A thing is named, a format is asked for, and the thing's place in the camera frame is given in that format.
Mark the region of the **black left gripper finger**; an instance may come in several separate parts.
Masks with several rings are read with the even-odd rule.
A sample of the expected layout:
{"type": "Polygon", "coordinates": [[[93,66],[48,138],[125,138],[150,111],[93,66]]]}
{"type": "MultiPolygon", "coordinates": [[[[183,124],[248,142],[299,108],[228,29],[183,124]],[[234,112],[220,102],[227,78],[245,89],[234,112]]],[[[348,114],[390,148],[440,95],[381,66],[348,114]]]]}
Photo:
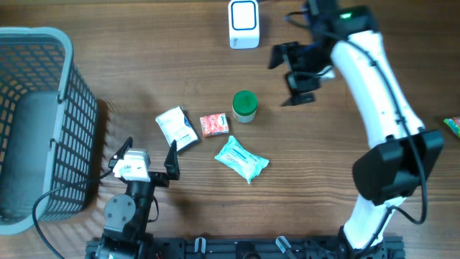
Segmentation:
{"type": "Polygon", "coordinates": [[[167,157],[164,162],[164,167],[166,168],[166,174],[170,180],[179,180],[180,179],[180,169],[178,163],[178,152],[177,152],[177,141],[173,140],[170,149],[168,151],[167,157]]]}
{"type": "Polygon", "coordinates": [[[110,158],[108,167],[114,168],[116,163],[124,157],[124,154],[132,148],[133,139],[132,137],[128,137],[124,144],[114,153],[114,155],[110,158]]]}

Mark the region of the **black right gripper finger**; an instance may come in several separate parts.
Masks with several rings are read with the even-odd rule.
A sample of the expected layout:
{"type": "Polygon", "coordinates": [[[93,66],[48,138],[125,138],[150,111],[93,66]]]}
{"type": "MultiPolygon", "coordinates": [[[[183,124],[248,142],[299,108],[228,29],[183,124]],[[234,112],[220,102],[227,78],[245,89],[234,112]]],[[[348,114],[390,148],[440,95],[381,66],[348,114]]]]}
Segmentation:
{"type": "Polygon", "coordinates": [[[301,104],[308,104],[315,101],[313,93],[304,93],[292,95],[286,101],[284,101],[281,106],[297,106],[301,104]]]}
{"type": "Polygon", "coordinates": [[[286,60],[287,45],[274,45],[270,55],[270,61],[268,64],[269,69],[274,69],[279,65],[283,64],[286,60]]]}

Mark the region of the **white blue carton box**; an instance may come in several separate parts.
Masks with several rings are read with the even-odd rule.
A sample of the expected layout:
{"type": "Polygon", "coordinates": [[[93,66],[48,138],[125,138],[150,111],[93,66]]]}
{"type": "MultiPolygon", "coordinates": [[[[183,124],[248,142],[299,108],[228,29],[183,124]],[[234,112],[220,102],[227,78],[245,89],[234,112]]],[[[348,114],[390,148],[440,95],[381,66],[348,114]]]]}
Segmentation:
{"type": "Polygon", "coordinates": [[[181,153],[199,141],[199,137],[185,115],[181,106],[163,112],[155,117],[169,146],[174,141],[177,144],[177,152],[181,153]]]}

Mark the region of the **green lid jar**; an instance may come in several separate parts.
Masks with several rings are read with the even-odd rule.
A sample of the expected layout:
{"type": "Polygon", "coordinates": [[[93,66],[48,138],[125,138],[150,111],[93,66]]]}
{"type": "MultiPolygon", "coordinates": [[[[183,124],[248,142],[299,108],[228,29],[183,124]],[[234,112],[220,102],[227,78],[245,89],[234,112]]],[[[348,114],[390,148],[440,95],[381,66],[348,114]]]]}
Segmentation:
{"type": "Polygon", "coordinates": [[[240,123],[251,122],[257,113],[258,99],[251,91],[240,91],[234,95],[232,111],[240,123]]]}

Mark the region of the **teal wet wipes pack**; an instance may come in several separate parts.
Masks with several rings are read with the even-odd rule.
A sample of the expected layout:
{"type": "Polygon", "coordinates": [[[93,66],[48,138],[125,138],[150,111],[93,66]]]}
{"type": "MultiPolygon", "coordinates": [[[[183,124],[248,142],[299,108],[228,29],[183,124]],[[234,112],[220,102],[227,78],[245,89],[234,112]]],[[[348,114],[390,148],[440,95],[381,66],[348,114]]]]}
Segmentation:
{"type": "Polygon", "coordinates": [[[245,150],[233,135],[214,158],[236,171],[248,184],[269,165],[268,159],[245,150]]]}

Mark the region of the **green Haribo gummy bag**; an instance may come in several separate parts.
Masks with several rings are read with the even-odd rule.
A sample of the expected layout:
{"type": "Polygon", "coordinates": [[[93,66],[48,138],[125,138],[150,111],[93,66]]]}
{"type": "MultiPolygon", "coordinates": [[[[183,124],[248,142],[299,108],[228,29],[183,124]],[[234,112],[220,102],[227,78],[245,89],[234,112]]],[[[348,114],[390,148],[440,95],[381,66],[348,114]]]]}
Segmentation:
{"type": "Polygon", "coordinates": [[[453,134],[460,137],[460,117],[446,118],[443,120],[443,123],[448,126],[453,134]]]}

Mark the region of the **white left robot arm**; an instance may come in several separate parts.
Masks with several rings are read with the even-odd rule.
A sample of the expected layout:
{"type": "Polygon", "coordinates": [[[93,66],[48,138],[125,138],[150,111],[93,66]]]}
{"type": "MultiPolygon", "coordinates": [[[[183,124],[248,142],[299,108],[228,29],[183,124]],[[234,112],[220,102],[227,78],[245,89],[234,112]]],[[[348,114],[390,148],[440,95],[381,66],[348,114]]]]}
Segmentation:
{"type": "Polygon", "coordinates": [[[157,218],[150,218],[151,206],[158,205],[155,189],[167,188],[171,181],[180,178],[177,142],[174,140],[170,144],[164,173],[150,171],[149,166],[148,151],[134,148],[131,137],[112,156],[109,168],[126,184],[126,191],[106,203],[103,234],[100,240],[87,243],[87,258],[162,257],[153,236],[147,233],[147,225],[157,221],[157,218]]]}

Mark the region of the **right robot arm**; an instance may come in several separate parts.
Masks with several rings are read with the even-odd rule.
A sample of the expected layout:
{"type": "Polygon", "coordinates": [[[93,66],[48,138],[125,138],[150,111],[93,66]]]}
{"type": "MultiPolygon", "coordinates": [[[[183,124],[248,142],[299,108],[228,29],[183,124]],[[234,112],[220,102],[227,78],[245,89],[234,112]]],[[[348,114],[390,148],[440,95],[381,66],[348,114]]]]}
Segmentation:
{"type": "Polygon", "coordinates": [[[272,49],[269,67],[287,64],[288,106],[307,104],[322,78],[338,70],[346,81],[367,134],[369,151],[352,167],[359,193],[339,230],[336,255],[375,254],[391,216],[416,190],[427,201],[427,180],[444,141],[428,130],[405,98],[385,55],[383,37],[367,6],[341,8],[336,1],[308,0],[300,28],[312,43],[287,42],[272,49]]]}

